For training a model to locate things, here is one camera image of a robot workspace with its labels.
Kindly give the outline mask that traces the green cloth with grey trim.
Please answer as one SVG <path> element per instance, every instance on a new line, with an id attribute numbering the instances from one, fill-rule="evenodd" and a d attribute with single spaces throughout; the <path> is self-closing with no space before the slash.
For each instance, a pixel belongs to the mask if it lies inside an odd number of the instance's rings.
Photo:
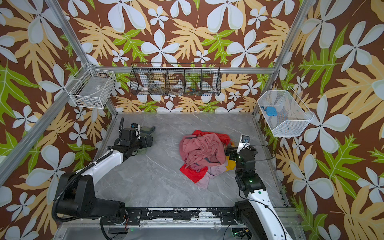
<path id="1" fill-rule="evenodd" d="M 146 136 L 146 135 L 151 135 L 155 132 L 156 127 L 142 127 L 140 129 L 141 137 Z"/>

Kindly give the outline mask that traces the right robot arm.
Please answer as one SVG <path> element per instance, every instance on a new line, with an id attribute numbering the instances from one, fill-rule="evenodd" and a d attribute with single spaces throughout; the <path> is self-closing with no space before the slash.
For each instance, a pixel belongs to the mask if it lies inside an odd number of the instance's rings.
<path id="1" fill-rule="evenodd" d="M 236 163 L 235 180 L 239 194 L 243 194 L 243 200 L 235 203 L 235 220 L 247 227 L 252 240 L 291 240 L 256 173 L 256 154 L 256 148 L 250 145 L 226 149 L 226 156 Z"/>

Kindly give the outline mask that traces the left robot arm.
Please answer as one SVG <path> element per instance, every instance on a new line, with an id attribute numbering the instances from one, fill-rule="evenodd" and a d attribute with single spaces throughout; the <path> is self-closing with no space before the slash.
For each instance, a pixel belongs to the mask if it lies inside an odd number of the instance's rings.
<path id="1" fill-rule="evenodd" d="M 139 150 L 152 147 L 155 130 L 156 127 L 141 127 L 137 123 L 125 128 L 121 119 L 119 135 L 103 156 L 59 178 L 52 206 L 53 219 L 59 223 L 77 219 L 107 219 L 117 224 L 124 222 L 127 215 L 125 203 L 97 198 L 95 185 Z"/>

